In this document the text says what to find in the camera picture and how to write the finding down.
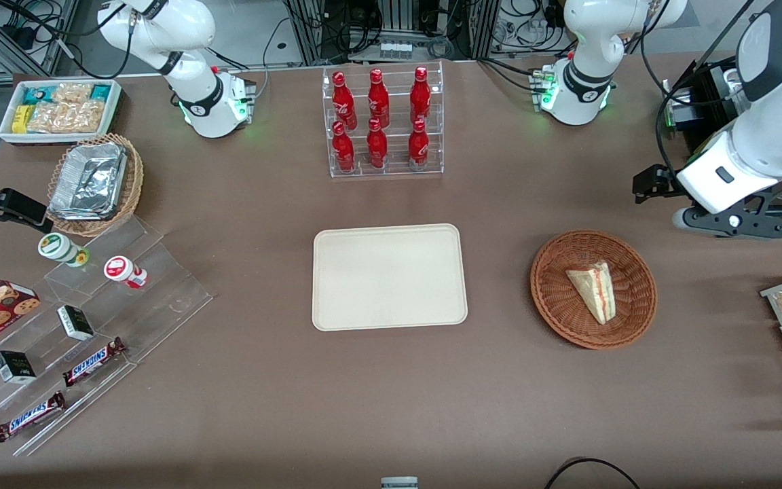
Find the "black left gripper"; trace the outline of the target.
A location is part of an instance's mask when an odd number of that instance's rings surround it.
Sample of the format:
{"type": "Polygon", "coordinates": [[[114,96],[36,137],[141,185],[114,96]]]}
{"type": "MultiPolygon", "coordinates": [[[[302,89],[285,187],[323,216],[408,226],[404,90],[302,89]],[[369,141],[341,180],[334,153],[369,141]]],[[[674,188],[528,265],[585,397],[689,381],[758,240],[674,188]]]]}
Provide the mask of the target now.
{"type": "Polygon", "coordinates": [[[641,204],[651,198],[687,197],[686,191],[665,165],[652,165],[633,178],[634,202],[641,204]]]}

